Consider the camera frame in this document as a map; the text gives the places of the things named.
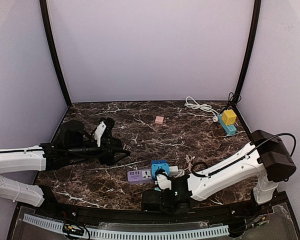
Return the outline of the purple power strip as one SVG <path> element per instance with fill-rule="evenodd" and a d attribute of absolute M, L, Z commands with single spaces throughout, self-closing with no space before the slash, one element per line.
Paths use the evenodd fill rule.
<path fill-rule="evenodd" d="M 127 180 L 131 185 L 151 183 L 153 181 L 151 169 L 128 171 Z"/>

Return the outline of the blue adapter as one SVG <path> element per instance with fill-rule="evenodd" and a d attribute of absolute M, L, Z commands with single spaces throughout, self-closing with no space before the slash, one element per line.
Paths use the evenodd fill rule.
<path fill-rule="evenodd" d="M 155 180 L 157 174 L 162 173 L 167 178 L 170 177 L 170 167 L 166 160 L 152 160 L 151 161 L 151 176 Z"/>

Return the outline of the white charger cube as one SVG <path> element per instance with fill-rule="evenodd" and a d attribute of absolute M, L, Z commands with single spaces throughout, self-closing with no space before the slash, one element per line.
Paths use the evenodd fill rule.
<path fill-rule="evenodd" d="M 169 175 L 170 176 L 177 176 L 179 174 L 178 166 L 169 166 Z"/>

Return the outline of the teal power strip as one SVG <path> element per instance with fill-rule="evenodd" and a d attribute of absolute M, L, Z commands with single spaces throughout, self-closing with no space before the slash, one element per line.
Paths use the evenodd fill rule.
<path fill-rule="evenodd" d="M 226 132 L 226 134 L 228 136 L 234 136 L 236 134 L 237 128 L 235 127 L 234 124 L 230 124 L 230 125 L 226 125 L 223 120 L 222 117 L 218 114 L 218 122 L 221 124 L 222 128 L 224 129 L 224 131 Z"/>

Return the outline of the yellow cube socket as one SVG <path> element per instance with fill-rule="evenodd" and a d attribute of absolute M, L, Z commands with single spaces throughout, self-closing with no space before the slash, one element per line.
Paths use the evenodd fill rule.
<path fill-rule="evenodd" d="M 232 109 L 228 109 L 222 113 L 221 119 L 226 126 L 229 126 L 236 122 L 237 115 Z"/>

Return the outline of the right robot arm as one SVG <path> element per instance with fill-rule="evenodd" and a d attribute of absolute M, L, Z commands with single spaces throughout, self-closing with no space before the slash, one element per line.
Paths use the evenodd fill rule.
<path fill-rule="evenodd" d="M 168 215 L 187 213 L 199 202 L 240 181 L 258 177 L 252 196 L 256 205 L 273 198 L 280 182 L 286 182 L 297 170 L 293 152 L 289 152 L 281 139 L 283 133 L 271 134 L 256 130 L 251 142 L 227 159 L 200 171 L 171 179 L 166 172 L 155 173 L 158 190 L 142 193 L 141 209 Z"/>

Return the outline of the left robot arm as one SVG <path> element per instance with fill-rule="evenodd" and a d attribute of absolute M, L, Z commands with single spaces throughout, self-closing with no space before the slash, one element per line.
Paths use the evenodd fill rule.
<path fill-rule="evenodd" d="M 70 120 L 60 126 L 52 142 L 25 148 L 0 149 L 0 198 L 40 207 L 54 202 L 55 196 L 47 186 L 29 185 L 4 177 L 6 173 L 48 172 L 97 159 L 101 165 L 113 166 L 130 156 L 119 138 L 112 134 L 115 120 L 101 118 L 88 133 L 83 122 Z"/>

